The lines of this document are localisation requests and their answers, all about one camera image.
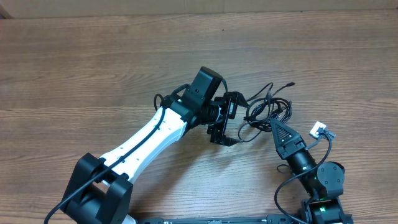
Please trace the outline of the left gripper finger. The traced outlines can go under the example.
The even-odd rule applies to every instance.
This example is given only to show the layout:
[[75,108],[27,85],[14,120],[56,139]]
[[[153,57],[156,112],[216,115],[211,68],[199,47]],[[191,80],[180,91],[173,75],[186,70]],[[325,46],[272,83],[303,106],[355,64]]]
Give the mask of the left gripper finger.
[[222,145],[223,146],[230,147],[230,146],[233,146],[233,145],[235,145],[237,143],[242,143],[242,140],[235,139],[235,138],[229,138],[229,137],[224,137],[223,140],[222,140]]
[[249,104],[244,98],[242,93],[238,93],[238,106],[242,106],[244,108],[249,108]]

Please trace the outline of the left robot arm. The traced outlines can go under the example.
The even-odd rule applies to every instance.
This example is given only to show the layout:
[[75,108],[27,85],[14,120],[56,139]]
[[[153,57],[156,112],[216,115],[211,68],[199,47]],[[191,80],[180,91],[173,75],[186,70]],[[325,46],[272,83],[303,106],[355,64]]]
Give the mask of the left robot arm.
[[155,115],[136,134],[100,157],[87,153],[72,172],[62,201],[54,208],[77,223],[135,223],[129,206],[135,181],[167,147],[189,130],[206,125],[213,143],[232,146],[237,140],[224,135],[238,106],[248,107],[243,94],[215,93],[225,79],[201,67],[191,84],[171,94],[154,97]]

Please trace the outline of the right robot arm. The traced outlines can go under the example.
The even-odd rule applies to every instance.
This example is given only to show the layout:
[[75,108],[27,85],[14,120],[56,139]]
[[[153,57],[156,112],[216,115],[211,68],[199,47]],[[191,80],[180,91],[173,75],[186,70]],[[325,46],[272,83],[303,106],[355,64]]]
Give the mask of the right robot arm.
[[[268,215],[269,223],[313,223],[313,224],[353,224],[353,217],[343,211],[339,196],[343,194],[345,168],[338,162],[326,162],[335,134],[327,129],[327,125],[316,122],[310,131],[316,139],[307,145],[301,135],[281,121],[273,119],[271,130],[276,152],[281,159],[287,161],[292,177],[281,183],[274,194],[274,202],[282,212],[280,215]],[[328,149],[320,162],[315,162],[309,149],[316,146],[322,139],[328,141]],[[301,201],[298,213],[291,215],[278,203],[277,195],[283,186],[299,180],[309,199]]]

